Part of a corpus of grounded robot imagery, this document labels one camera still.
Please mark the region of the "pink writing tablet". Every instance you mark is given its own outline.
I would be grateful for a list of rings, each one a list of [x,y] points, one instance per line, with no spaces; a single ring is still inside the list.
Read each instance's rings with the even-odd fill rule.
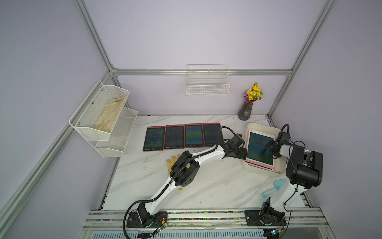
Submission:
[[[275,140],[275,136],[261,131],[249,129],[245,147],[247,156],[245,161],[267,171],[275,171],[275,159],[266,145]]]

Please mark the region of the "red writing tablet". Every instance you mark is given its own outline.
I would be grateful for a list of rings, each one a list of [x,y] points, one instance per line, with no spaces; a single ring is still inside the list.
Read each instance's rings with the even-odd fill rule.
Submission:
[[[159,151],[164,149],[165,126],[148,127],[145,135],[143,151]]]
[[[185,147],[203,147],[204,132],[202,124],[185,124]]]
[[[175,124],[167,125],[165,133],[165,149],[184,148],[184,125]]]
[[[203,124],[205,146],[214,146],[219,143],[220,140],[223,140],[223,135],[220,127],[221,124],[218,122]]]

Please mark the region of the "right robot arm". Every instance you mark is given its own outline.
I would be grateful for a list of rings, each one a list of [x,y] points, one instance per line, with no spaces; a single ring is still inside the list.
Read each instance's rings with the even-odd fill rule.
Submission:
[[[274,199],[268,197],[259,213],[262,225],[272,225],[284,220],[286,209],[302,192],[317,187],[323,177],[323,154],[305,149],[290,139],[289,125],[285,124],[277,138],[266,145],[273,156],[284,156],[286,163],[285,182]]]

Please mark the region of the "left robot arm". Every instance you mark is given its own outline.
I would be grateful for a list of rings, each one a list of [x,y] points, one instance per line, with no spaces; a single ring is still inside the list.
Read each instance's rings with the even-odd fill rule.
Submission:
[[[146,228],[150,226],[155,215],[160,211],[163,204],[177,190],[191,184],[195,179],[201,166],[211,162],[216,162],[227,157],[244,160],[247,156],[247,149],[244,147],[245,140],[242,134],[235,133],[227,126],[220,129],[227,129],[233,133],[231,139],[219,139],[213,147],[197,153],[184,151],[181,156],[171,166],[171,172],[163,186],[148,200],[137,200],[127,209],[122,223],[122,230],[125,238],[129,238],[126,230],[128,216],[136,211],[140,226]]]

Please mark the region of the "cream plastic storage box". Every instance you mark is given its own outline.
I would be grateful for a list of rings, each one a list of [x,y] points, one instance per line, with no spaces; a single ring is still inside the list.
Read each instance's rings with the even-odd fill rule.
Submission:
[[[251,122],[247,125],[247,128],[246,128],[246,131],[247,131],[246,132],[246,142],[249,140],[249,130],[250,129],[253,129],[253,130],[256,130],[256,131],[259,131],[262,133],[268,133],[269,135],[272,135],[275,138],[277,138],[277,136],[280,132],[279,128],[275,128],[275,127],[271,127],[271,126],[265,126],[262,124]],[[275,159],[275,170],[274,171],[269,171],[267,169],[257,167],[256,165],[249,163],[249,162],[246,162],[245,160],[241,161],[241,165],[249,171],[252,171],[252,172],[255,172],[258,174],[263,174],[263,175],[266,175],[269,177],[278,177],[278,176],[285,174],[286,167],[287,167],[286,158],[284,156]]]

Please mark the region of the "dark glass vase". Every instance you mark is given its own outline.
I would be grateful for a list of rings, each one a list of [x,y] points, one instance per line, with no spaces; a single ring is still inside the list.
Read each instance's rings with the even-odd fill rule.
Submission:
[[[238,113],[238,118],[242,121],[247,121],[251,117],[253,101],[246,100]]]

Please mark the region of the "light blue plastic scoop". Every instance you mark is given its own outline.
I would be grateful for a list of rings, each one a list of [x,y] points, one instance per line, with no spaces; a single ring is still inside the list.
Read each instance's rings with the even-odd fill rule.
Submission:
[[[262,198],[268,198],[273,193],[279,191],[282,188],[282,186],[284,185],[285,182],[286,182],[285,178],[284,179],[275,180],[273,182],[273,188],[271,188],[271,189],[261,193]]]

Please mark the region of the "yellow flower bouquet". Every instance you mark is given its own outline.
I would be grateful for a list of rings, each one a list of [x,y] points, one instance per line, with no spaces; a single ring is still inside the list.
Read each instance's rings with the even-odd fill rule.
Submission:
[[[262,89],[259,88],[257,82],[255,82],[255,84],[252,86],[251,89],[248,89],[244,93],[244,98],[251,102],[254,102],[256,100],[261,100],[263,98],[263,91]]]

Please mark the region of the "yellow knit glove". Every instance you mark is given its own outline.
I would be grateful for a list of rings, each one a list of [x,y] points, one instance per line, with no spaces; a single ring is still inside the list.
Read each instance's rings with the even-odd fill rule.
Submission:
[[[170,159],[167,159],[166,162],[167,162],[167,167],[168,167],[168,174],[169,174],[169,177],[168,179],[170,179],[170,173],[172,172],[172,166],[176,163],[176,161],[179,159],[181,155],[180,154],[177,154],[177,155],[173,155],[171,156]],[[179,186],[177,187],[177,190],[178,191],[182,191],[183,190],[183,187],[182,186]]]

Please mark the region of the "beige cloth in shelf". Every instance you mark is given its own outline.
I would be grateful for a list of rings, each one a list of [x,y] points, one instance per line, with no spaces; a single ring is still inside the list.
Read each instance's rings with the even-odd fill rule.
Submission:
[[[111,133],[126,100],[127,96],[124,96],[120,98],[113,98],[108,103],[106,103],[93,128],[103,132]]]

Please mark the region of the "aluminium frame rails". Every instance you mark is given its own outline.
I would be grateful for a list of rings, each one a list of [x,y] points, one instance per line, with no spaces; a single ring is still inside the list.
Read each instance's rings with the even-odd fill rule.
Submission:
[[[278,105],[280,104],[283,96],[285,95],[288,87],[290,86],[292,80],[294,79],[297,71],[301,67],[305,57],[307,56],[309,50],[311,49],[318,33],[322,29],[322,26],[330,16],[336,1],[326,1],[317,20],[315,21],[295,63],[291,69],[228,69],[223,71],[222,69],[113,69],[109,59],[106,56],[104,47],[100,41],[100,37],[96,32],[94,23],[90,17],[89,11],[86,7],[84,1],[75,1],[75,6],[77,7],[81,18],[83,19],[85,26],[90,33],[98,51],[101,53],[102,59],[105,60],[108,70],[105,72],[101,78],[101,82],[96,83],[95,87],[91,90],[90,94],[85,98],[84,102],[80,105],[79,109],[76,110],[74,117],[78,118],[79,113],[84,112],[84,108],[90,101],[91,97],[94,96],[97,91],[101,88],[102,83],[106,83],[109,80],[114,80],[115,84],[118,84],[116,77],[118,75],[185,75],[189,76],[203,76],[206,79],[210,79],[211,76],[255,76],[255,75],[283,75],[286,76],[286,80],[283,83],[275,101],[273,102],[270,111],[267,113],[267,117],[271,118],[275,113]],[[54,164],[58,154],[62,151],[65,144],[68,142],[69,137],[73,133],[75,128],[68,123],[65,125],[64,129],[60,132],[55,141],[51,144],[48,150],[45,152],[43,157],[40,159],[38,164],[34,167],[31,173],[27,176],[25,181],[18,188],[16,193],[13,195],[11,200],[7,203],[5,208],[1,211],[1,237],[4,237],[7,231],[12,227],[17,217],[21,211],[26,206],[30,197],[32,196],[35,189],[38,187],[40,182],[48,173],[50,167]]]

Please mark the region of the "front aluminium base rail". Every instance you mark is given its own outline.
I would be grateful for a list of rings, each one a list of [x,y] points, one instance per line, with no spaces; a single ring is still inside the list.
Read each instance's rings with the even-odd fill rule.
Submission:
[[[125,212],[90,211],[81,239],[334,239],[320,208],[290,208],[280,223],[255,225],[246,209],[169,210],[161,212],[148,228]]]

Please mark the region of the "white mesh wall shelf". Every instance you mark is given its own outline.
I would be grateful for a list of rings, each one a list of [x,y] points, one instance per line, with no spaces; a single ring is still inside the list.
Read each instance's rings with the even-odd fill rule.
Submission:
[[[98,82],[69,119],[69,125],[103,158],[121,157],[138,111],[127,106],[129,91]]]

